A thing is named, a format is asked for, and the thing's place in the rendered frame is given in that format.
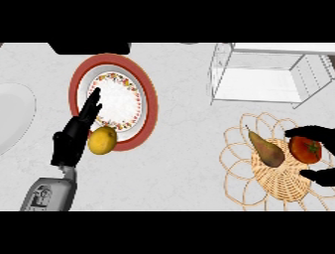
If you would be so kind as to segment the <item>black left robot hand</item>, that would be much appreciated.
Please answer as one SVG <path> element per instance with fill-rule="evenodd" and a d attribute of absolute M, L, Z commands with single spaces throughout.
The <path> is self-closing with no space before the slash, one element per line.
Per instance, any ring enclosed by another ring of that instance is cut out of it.
<path fill-rule="evenodd" d="M 99 94 L 100 88 L 97 87 L 85 100 L 79 115 L 72 117 L 65 129 L 53 136 L 53 166 L 73 167 L 81 160 L 90 126 L 102 108 Z"/>

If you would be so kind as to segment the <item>red tomato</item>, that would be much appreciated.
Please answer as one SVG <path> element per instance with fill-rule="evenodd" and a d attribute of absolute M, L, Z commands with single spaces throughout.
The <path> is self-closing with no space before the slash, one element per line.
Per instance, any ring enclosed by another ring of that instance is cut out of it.
<path fill-rule="evenodd" d="M 295 160 L 304 164 L 316 164 L 321 160 L 321 145 L 317 141 L 293 136 L 289 139 L 289 153 Z"/>

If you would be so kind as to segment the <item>woven wicker placemat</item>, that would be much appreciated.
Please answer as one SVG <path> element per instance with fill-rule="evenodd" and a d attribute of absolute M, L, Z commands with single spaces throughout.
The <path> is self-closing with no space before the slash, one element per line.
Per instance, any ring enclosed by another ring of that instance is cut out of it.
<path fill-rule="evenodd" d="M 321 149 L 321 159 L 314 165 L 295 160 L 283 131 L 296 126 L 290 118 L 277 119 L 267 112 L 245 113 L 239 124 L 224 131 L 226 147 L 220 153 L 226 170 L 224 195 L 243 211 L 335 210 L 335 187 L 321 188 L 299 175 L 304 169 L 332 168 L 333 156 Z M 249 131 L 280 148 L 285 161 L 277 168 L 270 168 L 259 160 Z"/>

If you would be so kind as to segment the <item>yellow lemon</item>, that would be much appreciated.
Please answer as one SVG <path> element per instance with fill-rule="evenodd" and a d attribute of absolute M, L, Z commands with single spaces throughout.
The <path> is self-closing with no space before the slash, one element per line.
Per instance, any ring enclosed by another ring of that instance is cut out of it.
<path fill-rule="evenodd" d="M 107 154 L 116 145 L 116 132 L 107 127 L 99 127 L 90 134 L 88 149 L 96 155 Z"/>

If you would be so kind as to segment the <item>brown pear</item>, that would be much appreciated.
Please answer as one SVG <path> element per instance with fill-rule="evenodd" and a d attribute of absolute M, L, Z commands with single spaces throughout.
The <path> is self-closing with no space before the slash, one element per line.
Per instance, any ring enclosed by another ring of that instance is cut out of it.
<path fill-rule="evenodd" d="M 249 130 L 249 138 L 262 163 L 268 167 L 277 168 L 285 161 L 282 149 L 273 143 L 267 142 L 252 130 Z"/>

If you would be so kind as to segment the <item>large white oval plate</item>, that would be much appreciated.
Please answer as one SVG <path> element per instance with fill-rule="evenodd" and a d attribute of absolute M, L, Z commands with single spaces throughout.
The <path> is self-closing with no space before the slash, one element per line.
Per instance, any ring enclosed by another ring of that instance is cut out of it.
<path fill-rule="evenodd" d="M 37 114 L 37 97 L 17 83 L 0 84 L 0 156 L 22 139 Z"/>

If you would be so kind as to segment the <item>red rimmed floral plate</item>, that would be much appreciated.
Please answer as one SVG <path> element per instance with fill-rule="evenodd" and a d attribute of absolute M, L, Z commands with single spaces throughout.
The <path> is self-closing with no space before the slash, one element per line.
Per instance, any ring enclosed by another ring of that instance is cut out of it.
<path fill-rule="evenodd" d="M 137 148 L 152 135 L 158 121 L 158 95 L 140 65 L 125 56 L 100 54 L 79 65 L 71 80 L 69 105 L 78 116 L 94 89 L 102 109 L 90 127 L 109 126 L 116 132 L 115 151 Z"/>

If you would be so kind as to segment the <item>black appliance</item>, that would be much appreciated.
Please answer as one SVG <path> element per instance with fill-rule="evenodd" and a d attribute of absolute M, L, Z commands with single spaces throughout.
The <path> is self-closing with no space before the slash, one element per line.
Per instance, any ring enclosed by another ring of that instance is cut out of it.
<path fill-rule="evenodd" d="M 50 43 L 59 55 L 130 54 L 130 43 Z"/>

